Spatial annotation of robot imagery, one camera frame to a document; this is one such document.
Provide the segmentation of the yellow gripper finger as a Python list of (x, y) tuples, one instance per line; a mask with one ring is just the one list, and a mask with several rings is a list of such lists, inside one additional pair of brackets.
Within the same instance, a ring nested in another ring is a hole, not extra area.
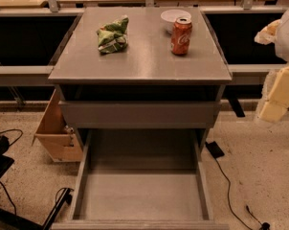
[(272, 70), (266, 77), (262, 98), (257, 106), (257, 119), (263, 124), (281, 120), (289, 108), (289, 64)]
[(280, 20), (275, 20), (265, 26), (260, 32), (255, 36), (255, 42), (263, 45), (268, 45), (274, 43), (276, 40), (277, 28)]

